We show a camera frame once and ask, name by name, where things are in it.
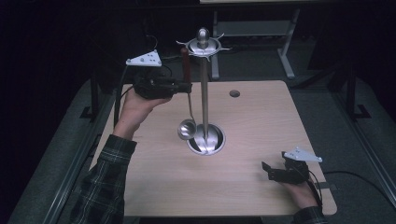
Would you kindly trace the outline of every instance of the metal spoon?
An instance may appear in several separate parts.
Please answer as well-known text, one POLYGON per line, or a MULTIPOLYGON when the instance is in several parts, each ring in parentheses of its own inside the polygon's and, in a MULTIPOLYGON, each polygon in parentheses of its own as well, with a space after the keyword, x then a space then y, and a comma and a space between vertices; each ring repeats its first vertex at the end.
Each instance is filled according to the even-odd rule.
MULTIPOLYGON (((182 65, 183 65, 184 80, 187 83, 191 83, 189 51, 186 48, 182 48, 180 52, 183 57, 182 65)), ((185 119, 181 121, 180 125, 178 126, 177 133, 180 139, 182 140, 192 139, 197 132, 197 125, 195 123, 194 116, 192 115, 191 95, 189 93, 187 93, 187 95, 189 97, 189 109, 190 109, 191 119, 185 119)))

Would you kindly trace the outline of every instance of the cable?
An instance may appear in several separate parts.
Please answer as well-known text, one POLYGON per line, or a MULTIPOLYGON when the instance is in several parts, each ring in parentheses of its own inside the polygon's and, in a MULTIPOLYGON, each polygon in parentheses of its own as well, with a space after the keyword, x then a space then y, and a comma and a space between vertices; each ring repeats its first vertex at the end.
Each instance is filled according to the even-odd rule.
POLYGON ((164 65, 164 64, 163 64, 163 67, 166 68, 166 69, 168 69, 169 74, 170 74, 169 77, 172 77, 172 75, 173 75, 172 69, 171 69, 170 67, 164 65))
POLYGON ((119 122, 121 93, 122 93, 123 83, 125 81, 125 74, 126 71, 128 70, 128 67, 129 67, 128 65, 125 66, 122 75, 120 77, 119 86, 117 87, 116 102, 114 103, 114 127, 116 127, 117 122, 119 122))
POLYGON ((154 38, 154 40, 155 40, 155 45, 154 45, 154 48, 153 48, 153 49, 156 49, 157 46, 158 46, 158 39, 157 39, 157 37, 155 37, 154 35, 146 35, 146 37, 154 38))
POLYGON ((122 94, 121 99, 122 99, 122 97, 123 97, 128 91, 130 91, 130 90, 133 89, 133 88, 134 88, 134 86, 131 86, 130 88, 128 88, 128 90, 126 90, 126 91, 122 94))
POLYGON ((345 174, 345 175, 354 175, 358 178, 360 178, 361 180, 365 181, 367 184, 371 185, 373 188, 375 188, 383 197, 384 199, 390 204, 390 206, 393 208, 393 210, 395 210, 396 212, 396 208, 393 206, 392 201, 388 198, 388 196, 373 182, 371 182, 370 180, 364 178, 361 175, 349 172, 349 171, 329 171, 329 172, 323 172, 324 175, 333 175, 333 174, 345 174))
POLYGON ((175 55, 169 57, 161 57, 161 61, 163 61, 163 63, 177 63, 181 61, 181 56, 175 55))
MULTIPOLYGON (((291 167, 292 167, 295 171, 297 171, 297 173, 298 173, 300 176, 302 176, 302 177, 304 178, 304 175, 303 175, 295 166, 292 165, 291 167)), ((317 179, 317 177, 314 175, 314 173, 312 173, 310 170, 308 170, 308 172, 311 173, 311 174, 314 176, 315 180, 317 181, 318 190, 319 190, 319 192, 320 192, 320 196, 318 195, 318 192, 317 192, 317 190, 316 190, 314 184, 313 184, 311 181, 309 181, 308 179, 306 179, 305 182, 306 182, 306 184, 309 186, 309 188, 311 188, 312 193, 314 194, 314 197, 315 197, 315 200, 317 201, 318 206, 319 206, 319 207, 322 207, 323 201, 322 201, 321 189, 320 189, 320 186, 319 186, 319 183, 318 183, 318 179, 317 179)))
POLYGON ((322 201, 323 200, 323 197, 322 197, 322 195, 321 195, 321 188, 320 188, 320 185, 319 185, 319 182, 318 182, 318 179, 317 179, 317 177, 315 176, 315 174, 314 173, 312 173, 312 171, 309 171, 309 173, 315 178, 315 181, 317 182, 317 184, 318 184, 318 190, 319 190, 319 195, 320 195, 320 200, 322 201))

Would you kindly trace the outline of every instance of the person's left hand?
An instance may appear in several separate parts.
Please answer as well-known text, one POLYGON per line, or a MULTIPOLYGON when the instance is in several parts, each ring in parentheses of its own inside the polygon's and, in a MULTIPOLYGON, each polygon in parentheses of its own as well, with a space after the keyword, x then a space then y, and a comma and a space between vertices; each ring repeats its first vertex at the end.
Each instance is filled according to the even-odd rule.
POLYGON ((300 209, 306 207, 318 206, 314 193, 312 192, 312 189, 309 188, 306 182, 297 185, 280 183, 280 182, 279 184, 288 190, 288 192, 291 195, 291 198, 294 200, 294 202, 300 209))
POLYGON ((140 124, 146 119, 149 113, 157 105, 169 102, 168 99, 147 100, 130 90, 126 93, 123 108, 120 114, 119 122, 114 128, 113 134, 132 140, 134 132, 139 128, 140 124))

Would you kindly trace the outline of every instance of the wooden table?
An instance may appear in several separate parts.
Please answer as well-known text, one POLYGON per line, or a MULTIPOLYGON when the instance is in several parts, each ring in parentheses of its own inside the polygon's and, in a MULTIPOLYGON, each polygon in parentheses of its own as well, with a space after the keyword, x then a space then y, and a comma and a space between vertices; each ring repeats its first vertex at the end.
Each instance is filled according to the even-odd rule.
MULTIPOLYGON (((225 132, 223 150, 200 156, 178 138, 179 123, 190 116, 186 94, 176 94, 171 102, 156 107, 134 135, 138 145, 128 170, 125 216, 294 214, 298 208, 291 197, 278 183, 268 180, 261 164, 265 161, 273 168, 284 169, 281 151, 299 147, 313 153, 285 83, 210 82, 208 89, 209 122, 225 132), (232 90, 240 91, 240 96, 231 97, 232 90)), ((191 99, 193 114, 200 124, 200 83, 193 83, 191 99)), ((94 162, 112 132, 112 120, 113 112, 94 162)), ((319 182, 325 182, 317 162, 308 162, 308 166, 319 182)), ((322 194, 324 214, 334 214, 336 205, 331 192, 323 189, 322 194)))
POLYGON ((317 2, 323 0, 200 0, 201 4, 219 4, 219 3, 276 3, 276 2, 317 2))

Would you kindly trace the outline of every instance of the flannel shirt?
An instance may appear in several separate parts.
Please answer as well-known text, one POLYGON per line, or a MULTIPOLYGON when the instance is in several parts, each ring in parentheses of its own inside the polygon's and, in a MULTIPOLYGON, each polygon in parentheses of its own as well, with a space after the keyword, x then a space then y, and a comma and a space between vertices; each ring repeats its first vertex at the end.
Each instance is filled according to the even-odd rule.
MULTIPOLYGON (((124 191, 128 165, 136 142, 110 135, 81 184, 71 214, 73 224, 121 224, 124 217, 124 191)), ((326 224, 319 207, 308 207, 297 212, 294 224, 326 224)))

